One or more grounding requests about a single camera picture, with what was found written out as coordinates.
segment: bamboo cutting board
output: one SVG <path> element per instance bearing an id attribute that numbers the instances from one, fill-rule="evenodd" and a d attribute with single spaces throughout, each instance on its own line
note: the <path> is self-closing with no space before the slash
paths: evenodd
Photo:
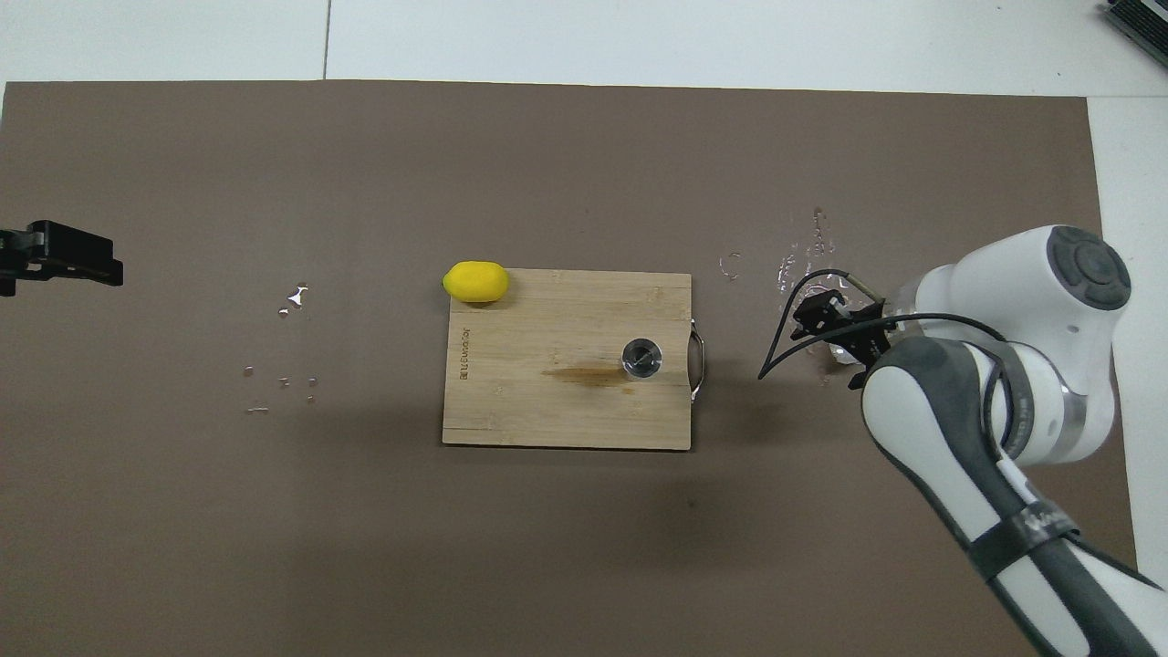
<path id="1" fill-rule="evenodd" d="M 492 304 L 451 299 L 443 442 L 688 450 L 690 276 L 509 269 Z M 661 367 L 625 374 L 648 338 Z"/>

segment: brown stain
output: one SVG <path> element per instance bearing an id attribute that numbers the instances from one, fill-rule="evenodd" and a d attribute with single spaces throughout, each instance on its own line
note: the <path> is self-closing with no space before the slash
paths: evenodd
<path id="1" fill-rule="evenodd" d="M 544 369 L 545 376 L 551 376 L 565 383 L 579 383 L 592 387 L 612 387 L 625 383 L 625 371 L 616 367 L 562 367 Z"/>

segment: black mount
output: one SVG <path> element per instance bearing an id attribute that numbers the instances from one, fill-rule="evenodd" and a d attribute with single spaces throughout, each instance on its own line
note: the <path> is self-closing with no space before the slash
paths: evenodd
<path id="1" fill-rule="evenodd" d="M 828 331 L 851 326 L 860 321 L 880 319 L 883 310 L 883 304 L 871 304 L 860 310 L 849 311 L 844 305 L 843 295 L 837 290 L 811 295 L 795 309 L 793 317 L 798 328 L 791 333 L 791 339 L 799 340 L 807 336 L 822 336 Z M 876 365 L 881 354 L 891 348 L 884 336 L 884 328 L 880 326 L 836 336 L 825 341 L 843 347 L 864 366 L 864 371 L 857 373 L 848 382 L 848 388 L 853 390 L 864 386 L 868 371 Z"/>
<path id="2" fill-rule="evenodd" d="M 0 229 L 0 297 L 16 295 L 16 279 L 88 278 L 121 285 L 121 261 L 113 241 L 55 221 L 26 230 Z"/>

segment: cutting board handle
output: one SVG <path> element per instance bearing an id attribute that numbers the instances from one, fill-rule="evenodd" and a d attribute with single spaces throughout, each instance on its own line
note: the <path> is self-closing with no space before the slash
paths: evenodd
<path id="1" fill-rule="evenodd" d="M 693 403 L 697 400 L 697 393 L 702 389 L 702 383 L 705 381 L 705 340 L 697 332 L 697 320 L 693 317 L 689 318 L 689 345 L 691 347 L 697 345 L 697 381 L 694 381 L 693 375 L 689 378 L 689 402 Z"/>

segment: metal handle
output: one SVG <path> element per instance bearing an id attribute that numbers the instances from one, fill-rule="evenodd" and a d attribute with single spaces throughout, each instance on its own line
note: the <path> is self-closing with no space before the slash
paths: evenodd
<path id="1" fill-rule="evenodd" d="M 693 383 L 693 387 L 689 388 L 689 402 L 694 403 L 697 400 L 697 392 L 702 389 L 702 383 L 705 381 L 705 340 L 697 332 L 697 320 L 693 317 L 689 318 L 689 341 L 697 343 L 697 359 L 702 364 L 702 369 L 697 374 L 697 382 Z"/>

